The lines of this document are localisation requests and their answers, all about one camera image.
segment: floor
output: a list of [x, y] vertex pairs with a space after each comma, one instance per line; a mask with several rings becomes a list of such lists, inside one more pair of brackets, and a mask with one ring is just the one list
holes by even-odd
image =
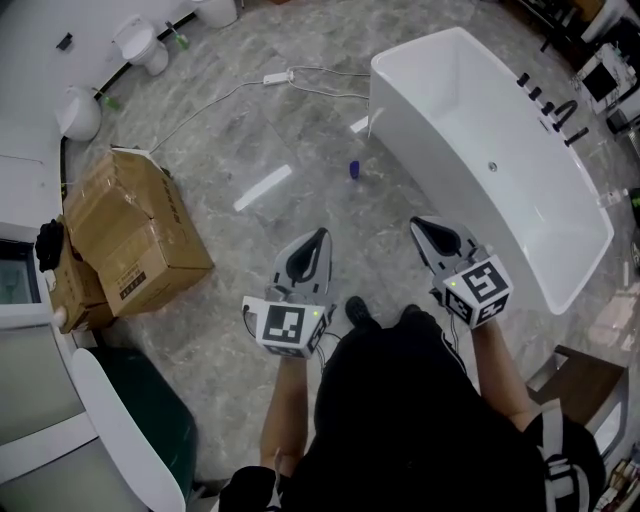
[[[501, 4], [477, 0], [291, 0], [275, 6], [247, 0], [235, 24], [213, 30], [200, 21], [183, 32], [191, 47], [168, 43], [171, 61], [159, 77], [132, 68], [109, 94], [123, 105], [105, 112], [91, 143], [69, 143], [73, 182], [110, 144], [150, 149], [177, 123], [236, 85], [292, 65], [366, 72], [371, 57], [401, 42], [453, 26], [465, 27], [516, 74], [528, 72], [556, 105], [573, 97], [571, 71], [543, 37]], [[298, 75], [314, 87], [367, 94], [368, 80], [317, 72]], [[637, 165], [581, 104], [569, 122], [590, 133], [575, 148], [602, 193], [640, 184]], [[364, 297], [390, 324], [414, 302], [447, 325], [428, 295], [429, 272], [410, 239], [408, 220], [433, 212], [398, 162], [375, 139], [349, 127], [367, 114], [366, 101], [337, 99], [287, 85], [249, 85], [209, 108], [154, 154], [170, 169], [216, 270], [163, 310], [119, 320], [109, 343], [144, 351], [193, 412], [200, 430], [197, 476], [222, 479], [257, 462], [262, 421], [278, 360], [251, 340], [240, 314], [244, 295], [261, 296], [277, 252], [324, 226], [334, 242], [333, 290], [342, 306]], [[359, 160], [361, 177], [349, 177]], [[232, 205], [275, 169], [292, 176], [240, 213]], [[631, 418], [624, 453], [640, 434], [637, 390], [640, 285], [625, 289], [633, 218], [627, 203], [609, 209], [616, 236], [584, 291], [562, 316], [513, 311], [501, 319], [509, 348], [529, 377], [562, 343], [631, 371]], [[340, 307], [331, 330], [348, 331]], [[468, 333], [460, 352], [475, 380]], [[325, 339], [327, 351], [332, 339]], [[310, 362], [313, 404], [319, 364]]]

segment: bathtub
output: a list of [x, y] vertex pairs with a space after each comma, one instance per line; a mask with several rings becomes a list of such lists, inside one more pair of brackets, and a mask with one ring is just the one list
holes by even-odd
[[[559, 315], [613, 228], [567, 137], [516, 80], [463, 29], [429, 35], [373, 58], [369, 129], [440, 215], [493, 247], [514, 284], [512, 307]], [[582, 128], [568, 125], [571, 135]]]

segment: black pants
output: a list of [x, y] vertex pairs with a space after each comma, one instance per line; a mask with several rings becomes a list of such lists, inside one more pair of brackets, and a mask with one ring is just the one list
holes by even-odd
[[336, 417], [343, 424], [344, 417], [357, 414], [360, 406], [401, 401], [401, 396], [386, 396], [385, 389], [407, 378], [412, 379], [408, 386], [420, 386], [414, 377], [430, 368], [467, 380], [464, 363], [430, 314], [409, 313], [390, 329], [368, 320], [338, 343], [327, 362], [316, 401], [316, 430], [332, 428]]

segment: black faucet handle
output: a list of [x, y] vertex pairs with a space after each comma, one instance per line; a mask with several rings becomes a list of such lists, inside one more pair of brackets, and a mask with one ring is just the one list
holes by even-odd
[[547, 101], [547, 104], [542, 107], [542, 115], [548, 116], [549, 114], [551, 114], [551, 112], [553, 112], [554, 108], [556, 108], [555, 105], [550, 101]]
[[541, 94], [542, 94], [542, 89], [540, 89], [540, 87], [534, 87], [533, 91], [529, 93], [529, 99], [535, 100]]
[[564, 141], [564, 145], [567, 146], [567, 147], [571, 146], [571, 144], [576, 142], [578, 139], [581, 139], [582, 137], [584, 137], [587, 133], [589, 133], [589, 128], [587, 128], [585, 126], [582, 130], [580, 130], [578, 133], [576, 133], [573, 137], [565, 140]]
[[522, 73], [522, 76], [520, 78], [518, 78], [518, 81], [516, 82], [520, 87], [524, 87], [524, 84], [526, 84], [529, 81], [530, 76], [527, 75], [526, 73]]

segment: person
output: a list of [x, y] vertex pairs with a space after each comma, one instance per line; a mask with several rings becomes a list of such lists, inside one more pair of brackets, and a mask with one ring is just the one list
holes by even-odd
[[[542, 419], [494, 320], [471, 332], [478, 394], [428, 313], [409, 305], [383, 329], [361, 298], [345, 309], [354, 328], [323, 372], [308, 452], [307, 361], [282, 358], [260, 466], [233, 475], [220, 512], [547, 510]], [[563, 456], [586, 474], [591, 510], [602, 459], [584, 427], [562, 425]], [[570, 494], [556, 510], [580, 510], [578, 501]]]

